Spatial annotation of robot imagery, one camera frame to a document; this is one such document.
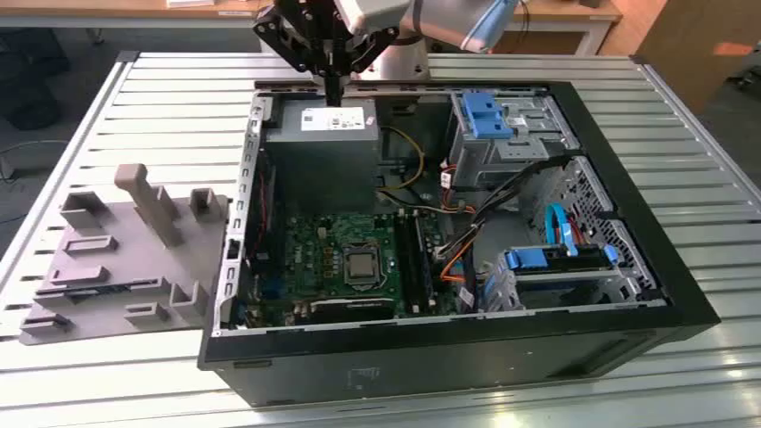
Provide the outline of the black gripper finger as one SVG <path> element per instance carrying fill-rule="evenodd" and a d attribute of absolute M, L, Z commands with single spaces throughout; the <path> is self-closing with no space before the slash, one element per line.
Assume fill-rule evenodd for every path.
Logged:
<path fill-rule="evenodd" d="M 325 105 L 336 106 L 336 76 L 331 74 L 320 37 L 304 38 L 285 26 L 287 19 L 277 8 L 265 8 L 258 15 L 252 31 L 260 41 L 299 72 L 309 72 L 325 91 Z"/>
<path fill-rule="evenodd" d="M 345 26 L 335 26 L 333 31 L 333 106 L 341 106 L 344 86 L 351 73 L 363 72 L 400 35 L 397 27 L 372 32 L 359 42 Z"/>

